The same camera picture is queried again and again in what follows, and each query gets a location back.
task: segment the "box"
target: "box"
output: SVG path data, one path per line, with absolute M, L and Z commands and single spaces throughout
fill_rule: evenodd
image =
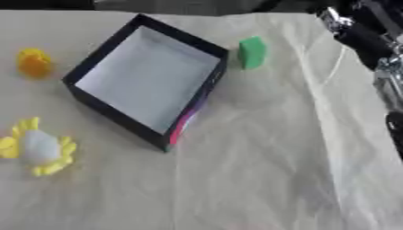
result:
M 226 49 L 138 14 L 63 82 L 80 102 L 167 152 L 227 61 Z

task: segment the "white cloth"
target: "white cloth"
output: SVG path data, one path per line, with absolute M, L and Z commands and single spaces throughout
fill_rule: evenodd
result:
M 33 166 L 42 166 L 61 157 L 58 139 L 39 129 L 27 130 L 19 145 L 20 157 Z
M 0 162 L 0 226 L 30 229 L 401 229 L 403 167 L 367 71 L 312 15 L 157 19 L 229 49 L 261 36 L 264 66 L 228 73 L 164 155 L 77 102 L 59 79 L 134 16 L 0 12 L 0 129 L 39 116 L 76 162 L 35 179 Z M 15 71 L 26 47 L 57 71 Z

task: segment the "yellow toy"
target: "yellow toy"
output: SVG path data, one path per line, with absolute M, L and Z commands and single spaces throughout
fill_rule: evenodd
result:
M 71 137 L 56 138 L 39 130 L 39 123 L 39 118 L 20 120 L 13 137 L 0 138 L 0 156 L 21 157 L 32 165 L 34 175 L 51 175 L 73 163 L 76 143 Z
M 50 57 L 35 48 L 21 50 L 17 57 L 17 65 L 21 72 L 33 78 L 43 78 L 53 69 Z

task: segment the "white paper sheet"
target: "white paper sheet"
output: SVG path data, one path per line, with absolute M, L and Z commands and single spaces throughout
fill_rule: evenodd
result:
M 0 12 L 0 129 L 37 115 L 46 131 L 80 147 L 75 165 L 53 177 L 0 162 L 2 229 L 403 227 L 403 167 L 372 73 L 312 15 L 157 16 L 229 49 L 258 35 L 270 50 L 251 71 L 234 54 L 168 155 L 76 102 L 58 81 L 132 16 Z M 50 53 L 53 79 L 16 74 L 24 47 Z

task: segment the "green block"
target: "green block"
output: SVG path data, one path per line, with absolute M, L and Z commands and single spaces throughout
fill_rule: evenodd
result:
M 238 57 L 244 69 L 261 66 L 266 56 L 266 46 L 259 37 L 252 37 L 239 42 Z

